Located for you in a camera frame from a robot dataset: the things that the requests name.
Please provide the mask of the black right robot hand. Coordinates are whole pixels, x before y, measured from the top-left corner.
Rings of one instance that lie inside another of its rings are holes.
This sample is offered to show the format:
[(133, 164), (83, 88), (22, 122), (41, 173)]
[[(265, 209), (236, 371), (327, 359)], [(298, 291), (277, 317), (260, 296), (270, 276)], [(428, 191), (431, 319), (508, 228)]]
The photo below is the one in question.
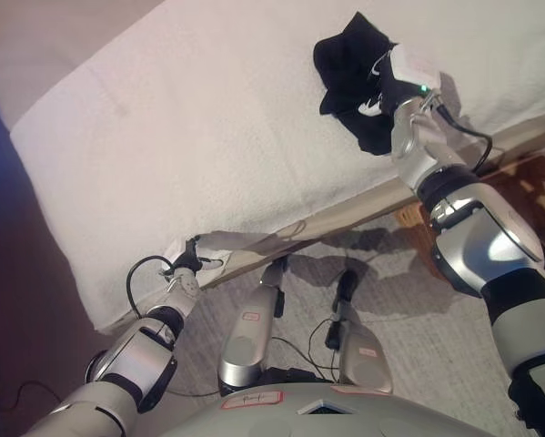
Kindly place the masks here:
[(358, 112), (366, 117), (392, 117), (406, 101), (439, 90), (441, 82), (440, 72), (428, 59), (402, 44), (393, 46), (373, 64), (368, 81), (376, 91), (358, 106)]

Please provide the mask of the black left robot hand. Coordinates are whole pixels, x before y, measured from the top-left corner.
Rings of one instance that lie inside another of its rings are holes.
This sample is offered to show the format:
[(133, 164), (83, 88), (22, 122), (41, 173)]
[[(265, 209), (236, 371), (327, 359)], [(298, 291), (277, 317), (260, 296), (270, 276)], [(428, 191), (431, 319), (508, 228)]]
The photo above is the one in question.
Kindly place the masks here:
[(175, 270), (179, 268), (190, 269), (193, 273), (197, 273), (200, 270), (212, 270), (224, 266), (222, 259), (201, 257), (197, 254), (197, 243), (200, 239), (200, 236), (195, 236), (186, 240), (184, 251), (174, 261), (165, 261), (167, 265), (164, 270), (165, 276), (173, 276)]

